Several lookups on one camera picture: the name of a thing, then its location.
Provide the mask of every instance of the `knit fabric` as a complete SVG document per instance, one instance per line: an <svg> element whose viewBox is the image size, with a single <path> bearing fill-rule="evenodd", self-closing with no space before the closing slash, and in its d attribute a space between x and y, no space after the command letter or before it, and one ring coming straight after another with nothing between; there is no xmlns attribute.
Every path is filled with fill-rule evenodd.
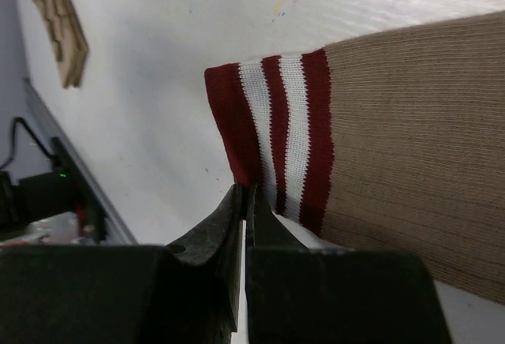
<svg viewBox="0 0 505 344"><path fill-rule="evenodd" d="M505 13L205 73L236 182L323 239L505 303Z"/></svg>

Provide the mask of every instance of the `paint mark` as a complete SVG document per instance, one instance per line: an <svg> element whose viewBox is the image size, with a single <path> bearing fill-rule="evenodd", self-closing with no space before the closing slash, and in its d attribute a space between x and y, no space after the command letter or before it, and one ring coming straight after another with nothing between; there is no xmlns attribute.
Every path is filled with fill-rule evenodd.
<svg viewBox="0 0 505 344"><path fill-rule="evenodd" d="M281 7L282 0L278 0L274 6L274 15L279 15L279 8Z"/></svg>

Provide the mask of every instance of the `gray wall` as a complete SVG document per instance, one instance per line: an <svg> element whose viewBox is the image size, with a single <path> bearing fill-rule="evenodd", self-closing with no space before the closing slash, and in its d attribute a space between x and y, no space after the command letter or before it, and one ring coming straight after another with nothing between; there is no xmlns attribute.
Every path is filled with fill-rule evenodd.
<svg viewBox="0 0 505 344"><path fill-rule="evenodd" d="M24 102L23 77L28 77L28 69L16 0L0 0L0 162L8 154L12 117L20 115L32 122ZM18 129L17 157L7 169L11 177L22 178L48 169L48 162L30 137L23 129Z"/></svg>

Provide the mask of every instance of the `wooden piece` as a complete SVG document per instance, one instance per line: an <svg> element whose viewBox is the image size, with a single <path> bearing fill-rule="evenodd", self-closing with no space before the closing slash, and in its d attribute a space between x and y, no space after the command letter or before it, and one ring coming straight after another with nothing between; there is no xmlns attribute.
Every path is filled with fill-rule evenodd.
<svg viewBox="0 0 505 344"><path fill-rule="evenodd" d="M62 86L79 86L88 45L70 0L33 0L46 26Z"/></svg>

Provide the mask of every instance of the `red stripe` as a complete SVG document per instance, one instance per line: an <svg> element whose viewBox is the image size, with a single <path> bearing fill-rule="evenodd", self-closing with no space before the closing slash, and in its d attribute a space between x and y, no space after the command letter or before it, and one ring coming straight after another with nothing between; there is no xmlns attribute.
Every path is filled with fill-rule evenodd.
<svg viewBox="0 0 505 344"><path fill-rule="evenodd" d="M242 90L238 64L207 69L205 84L234 179L249 187L262 179L260 146L253 116Z"/></svg>
<svg viewBox="0 0 505 344"><path fill-rule="evenodd" d="M286 91L279 69L280 56L264 58L263 71L271 98L271 152L274 159L275 183L277 184L277 199L275 211L284 214L286 208L286 146L288 110Z"/></svg>
<svg viewBox="0 0 505 344"><path fill-rule="evenodd" d="M324 49L301 57L309 102L310 154L300 223L320 235L331 189L334 153L331 140L331 81Z"/></svg>

